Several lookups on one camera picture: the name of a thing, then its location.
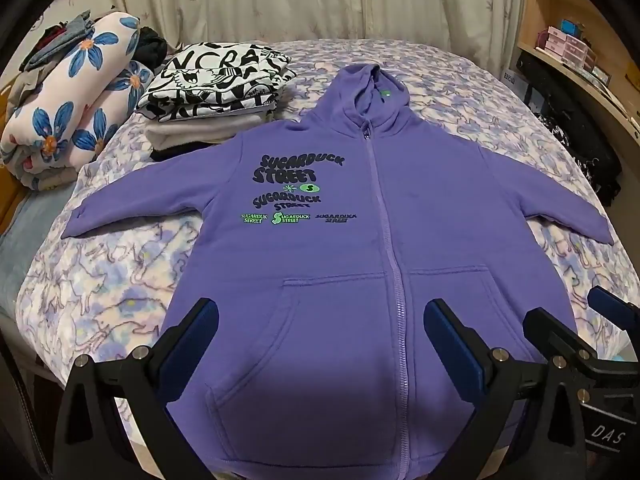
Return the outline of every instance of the kangaroo pocket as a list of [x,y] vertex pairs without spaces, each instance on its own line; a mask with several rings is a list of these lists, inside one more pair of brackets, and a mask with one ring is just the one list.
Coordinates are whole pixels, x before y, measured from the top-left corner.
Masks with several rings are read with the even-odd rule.
[[414,304],[415,399],[411,416],[412,455],[422,458],[449,449],[472,414],[460,400],[424,331],[424,307],[442,298],[489,348],[506,348],[517,359],[531,360],[522,329],[489,270],[484,266],[415,270],[410,273]]
[[389,462],[394,345],[382,274],[286,280],[242,366],[207,403],[232,460],[281,466]]

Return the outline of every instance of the silver bolt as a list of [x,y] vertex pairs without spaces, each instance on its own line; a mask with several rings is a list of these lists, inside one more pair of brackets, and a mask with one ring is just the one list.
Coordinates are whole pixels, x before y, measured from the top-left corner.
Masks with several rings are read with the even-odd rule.
[[578,390],[578,400],[580,400],[581,403],[584,404],[585,402],[589,402],[590,399],[591,396],[587,390],[585,390],[584,388],[580,388]]
[[553,359],[551,359],[556,368],[564,368],[566,366],[566,359],[561,355],[555,355]]
[[74,364],[78,368],[82,368],[88,362],[89,362],[89,356],[87,354],[82,354],[82,355],[79,355],[78,357],[76,357],[76,360],[74,361]]
[[507,352],[504,348],[494,348],[491,352],[491,355],[494,356],[496,361],[504,362],[509,358],[509,352]]
[[149,355],[149,347],[148,346],[136,346],[131,352],[131,355],[134,359],[144,359]]

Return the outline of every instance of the curtain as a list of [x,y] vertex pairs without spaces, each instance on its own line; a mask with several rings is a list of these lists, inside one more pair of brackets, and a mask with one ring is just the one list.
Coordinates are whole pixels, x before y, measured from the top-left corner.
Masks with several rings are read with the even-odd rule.
[[522,0],[113,0],[170,45],[315,38],[427,43],[499,75],[513,52]]

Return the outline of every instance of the hoodie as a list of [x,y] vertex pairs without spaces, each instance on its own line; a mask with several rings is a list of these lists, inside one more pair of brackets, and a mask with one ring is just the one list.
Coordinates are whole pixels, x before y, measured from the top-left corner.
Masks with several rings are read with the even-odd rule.
[[526,219],[602,243],[593,205],[533,168],[418,118],[375,65],[341,70],[316,108],[133,171],[63,233],[199,211],[163,330],[199,298],[220,328],[168,406],[203,462],[252,480],[394,480],[430,472],[473,407],[424,333],[443,298],[521,360],[543,306],[575,330]]

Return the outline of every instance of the floral comforter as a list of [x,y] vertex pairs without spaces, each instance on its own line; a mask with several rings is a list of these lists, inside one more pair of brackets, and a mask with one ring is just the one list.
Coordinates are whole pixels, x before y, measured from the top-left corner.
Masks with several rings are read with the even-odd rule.
[[[411,106],[423,118],[544,171],[604,212],[551,133],[509,89],[464,58],[403,41],[293,41],[272,47],[292,57],[290,67],[298,74],[285,88],[280,118],[313,108],[341,67],[379,63],[406,84]],[[154,343],[198,236],[199,216],[181,214],[134,219],[121,222],[119,230],[110,226],[95,236],[60,240],[72,209],[85,197],[151,163],[143,120],[132,117],[98,159],[84,166],[18,295],[18,328],[63,383],[82,353],[108,360]],[[628,338],[587,308],[586,295],[601,285],[639,303],[640,282],[618,237],[610,247],[542,220],[529,225],[566,284],[580,336],[600,356],[615,355]],[[132,421],[124,402],[120,410]],[[127,431],[134,431],[133,424]]]

